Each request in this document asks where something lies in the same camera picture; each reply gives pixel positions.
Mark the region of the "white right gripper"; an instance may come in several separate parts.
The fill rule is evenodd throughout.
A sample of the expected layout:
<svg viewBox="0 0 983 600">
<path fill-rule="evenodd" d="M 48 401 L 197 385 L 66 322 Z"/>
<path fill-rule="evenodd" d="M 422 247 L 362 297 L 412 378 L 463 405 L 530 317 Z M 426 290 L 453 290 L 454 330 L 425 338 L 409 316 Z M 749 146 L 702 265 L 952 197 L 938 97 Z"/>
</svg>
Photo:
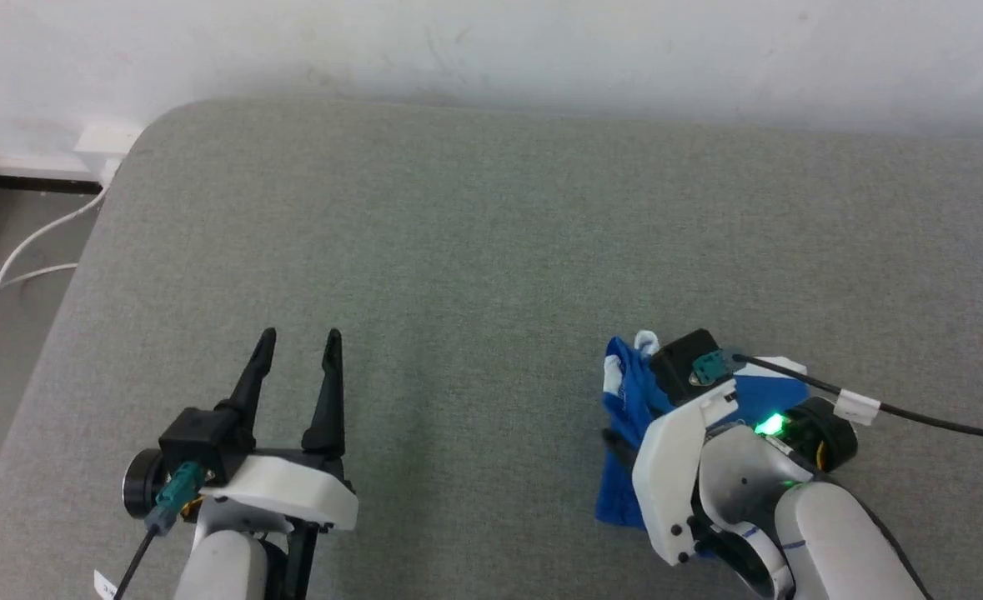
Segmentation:
<svg viewBox="0 0 983 600">
<path fill-rule="evenodd" d="M 734 569 L 784 569 L 774 525 L 788 489 L 856 456 L 848 421 L 806 384 L 732 377 L 673 407 L 630 441 L 601 430 L 609 455 L 631 468 L 641 523 L 671 566 L 709 554 Z"/>
</svg>

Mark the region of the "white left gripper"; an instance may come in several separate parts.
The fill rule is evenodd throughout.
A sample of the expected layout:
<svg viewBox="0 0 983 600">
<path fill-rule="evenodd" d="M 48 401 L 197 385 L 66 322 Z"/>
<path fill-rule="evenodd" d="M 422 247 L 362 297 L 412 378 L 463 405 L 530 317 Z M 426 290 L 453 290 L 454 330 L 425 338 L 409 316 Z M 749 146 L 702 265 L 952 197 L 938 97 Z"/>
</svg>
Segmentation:
<svg viewBox="0 0 983 600">
<path fill-rule="evenodd" d="M 263 380 L 273 368 L 277 330 L 266 327 L 254 347 L 232 394 L 214 410 L 235 413 L 240 424 L 255 424 Z M 314 415 L 304 430 L 305 453 L 329 458 L 345 455 L 345 364 L 341 331 L 331 329 L 321 357 L 323 381 Z M 296 462 L 290 451 L 256 452 L 241 463 L 223 486 L 201 487 L 203 501 L 185 518 L 195 535 L 224 529 L 246 534 L 289 534 L 297 521 L 321 528 L 353 531 L 359 500 L 331 473 Z"/>
</svg>

